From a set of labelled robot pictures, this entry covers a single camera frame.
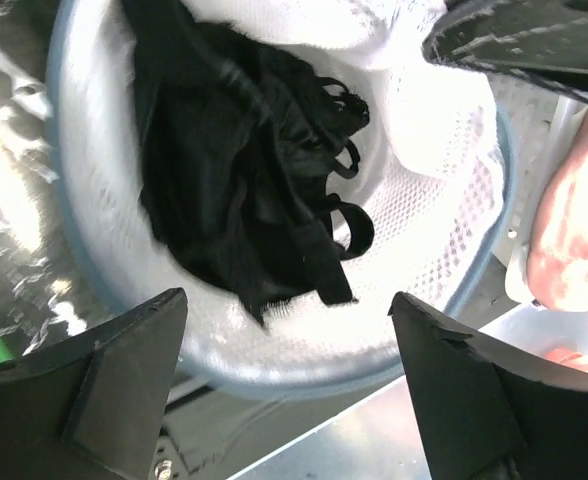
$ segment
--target blue rim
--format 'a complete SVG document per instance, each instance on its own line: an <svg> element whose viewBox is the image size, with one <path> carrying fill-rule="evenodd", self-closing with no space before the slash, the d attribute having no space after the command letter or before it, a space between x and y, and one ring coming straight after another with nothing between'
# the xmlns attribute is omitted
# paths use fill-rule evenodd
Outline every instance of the blue rim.
<svg viewBox="0 0 588 480"><path fill-rule="evenodd" d="M65 166L61 153L60 131L57 122L61 107L59 103L61 86L60 76L66 34L76 1L77 0L63 0L54 23L45 75L47 94L50 104L52 105L53 115L46 122L45 132L46 138L51 147L51 166L58 173L60 178L55 182L56 192L59 201L59 210L63 220L63 228L67 241L70 244L72 254L99 299L102 300L115 315L119 315L127 311L128 307L119 298L112 286L106 280L101 269L92 259L85 242L83 242L76 215L74 214L70 202L67 177L64 174ZM458 316L469 299L469 296L481 281L483 272L492 255L492 247L511 218L510 213L516 198L516 151L514 149L513 134L509 117L501 108L497 109L497 130L499 146L503 158L505 159L506 184L503 195L505 204L497 222L485 235L481 248L475 257L470 270L465 275L461 285L458 287L456 293L452 296L445 309L445 313L454 318ZM179 368L184 369L189 375L202 376L210 379L213 386L234 395L252 399L281 397L288 400L319 399L354 392L375 385L382 385L403 374L403 367L400 358L398 358L391 359L386 365L381 365L378 373L357 379L345 380L333 385L319 385L303 388L265 388L231 383L228 378L221 378L216 374L212 374L212 372L207 371L197 362L190 361L190 359L182 359L179 362Z"/></svg>

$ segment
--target bolt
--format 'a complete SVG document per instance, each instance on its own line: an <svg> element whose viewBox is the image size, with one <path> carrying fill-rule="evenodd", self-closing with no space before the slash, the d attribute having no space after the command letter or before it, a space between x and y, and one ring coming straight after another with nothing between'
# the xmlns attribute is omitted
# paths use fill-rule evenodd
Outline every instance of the bolt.
<svg viewBox="0 0 588 480"><path fill-rule="evenodd" d="M172 461L163 460L154 467L154 475L156 480L169 480L172 475Z"/></svg>

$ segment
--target black plastic object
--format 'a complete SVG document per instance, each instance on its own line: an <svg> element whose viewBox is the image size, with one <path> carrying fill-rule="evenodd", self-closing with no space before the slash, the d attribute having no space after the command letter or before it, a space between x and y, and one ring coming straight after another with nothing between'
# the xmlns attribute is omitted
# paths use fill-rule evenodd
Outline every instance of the black plastic object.
<svg viewBox="0 0 588 480"><path fill-rule="evenodd" d="M167 291L0 364L0 480L147 479L186 317Z"/></svg>
<svg viewBox="0 0 588 480"><path fill-rule="evenodd" d="M434 26L425 56L588 103L588 0L456 1Z"/></svg>
<svg viewBox="0 0 588 480"><path fill-rule="evenodd" d="M349 138L367 104L290 53L196 22L179 0L121 4L137 38L141 204L155 238L261 324L270 306L314 290L326 305L353 301L341 261L370 248L374 226L326 185L358 173ZM336 159L344 149L350 167ZM347 247L333 241L333 211Z"/></svg>
<svg viewBox="0 0 588 480"><path fill-rule="evenodd" d="M588 374L406 294L392 317L434 480L588 479Z"/></svg>

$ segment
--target screw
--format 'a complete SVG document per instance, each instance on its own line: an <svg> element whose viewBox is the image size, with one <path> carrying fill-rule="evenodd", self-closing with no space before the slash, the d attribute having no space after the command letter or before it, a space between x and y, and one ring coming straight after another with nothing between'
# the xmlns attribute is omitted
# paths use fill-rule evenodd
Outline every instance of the screw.
<svg viewBox="0 0 588 480"><path fill-rule="evenodd" d="M162 462L159 462L156 467L154 467L154 475L156 475L156 480L169 480L172 475L172 461L163 460Z"/></svg>

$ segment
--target white mesh fabric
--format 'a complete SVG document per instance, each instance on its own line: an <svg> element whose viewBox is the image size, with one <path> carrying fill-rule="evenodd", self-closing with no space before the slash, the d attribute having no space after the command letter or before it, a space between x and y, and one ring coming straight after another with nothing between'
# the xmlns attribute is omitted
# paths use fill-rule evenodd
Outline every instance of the white mesh fabric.
<svg viewBox="0 0 588 480"><path fill-rule="evenodd" d="M137 205L136 134L125 88L131 65L127 49L114 45L122 22L112 0L76 3L61 67L62 174L90 257L126 305L183 287L190 311L183 355L219 380L302 386L377 371L398 355L387 317L393 295L409 291L443 309L501 210L495 106L485 77L423 61L421 42L444 12L442 2L186 3L201 19L290 45L370 105L371 124L354 138L360 174L329 182L375 224L370 251L343 263L360 302L328 308L311 292L271 314L267 336L233 295L196 280L153 240ZM347 236L339 224L335 238Z"/></svg>

